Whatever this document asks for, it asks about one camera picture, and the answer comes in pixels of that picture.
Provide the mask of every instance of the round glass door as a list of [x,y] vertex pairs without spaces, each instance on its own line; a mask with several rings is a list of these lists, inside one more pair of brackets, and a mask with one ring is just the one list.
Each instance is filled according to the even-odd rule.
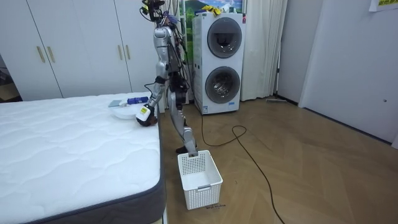
[[242,30],[239,24],[231,18],[216,20],[207,33],[207,44],[213,55],[219,58],[229,58],[234,55],[242,42]]
[[214,69],[206,79],[206,94],[215,103],[227,103],[238,94],[241,81],[229,67]]

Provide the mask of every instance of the mattress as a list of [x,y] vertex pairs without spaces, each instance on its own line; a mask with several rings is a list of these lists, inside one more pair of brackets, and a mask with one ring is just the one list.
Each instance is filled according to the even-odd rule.
[[0,223],[152,223],[165,209],[159,125],[112,115],[150,93],[0,104]]

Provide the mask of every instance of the laundry basket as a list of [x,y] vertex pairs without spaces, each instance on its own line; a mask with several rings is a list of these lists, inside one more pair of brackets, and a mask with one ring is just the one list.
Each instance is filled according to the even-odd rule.
[[218,203],[223,178],[208,150],[199,151],[195,157],[178,155],[178,168],[187,209]]

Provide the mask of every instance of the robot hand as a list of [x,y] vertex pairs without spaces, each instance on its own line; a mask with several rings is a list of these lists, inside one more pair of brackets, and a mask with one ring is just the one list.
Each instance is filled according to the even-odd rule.
[[155,108],[145,104],[136,114],[136,118],[139,124],[148,127],[157,123],[157,118],[155,117]]

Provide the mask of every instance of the washing machine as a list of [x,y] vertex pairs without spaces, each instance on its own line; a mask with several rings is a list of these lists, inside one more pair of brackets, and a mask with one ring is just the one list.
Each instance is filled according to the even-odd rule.
[[244,50],[243,14],[207,12],[192,20],[193,92],[202,114],[239,109]]

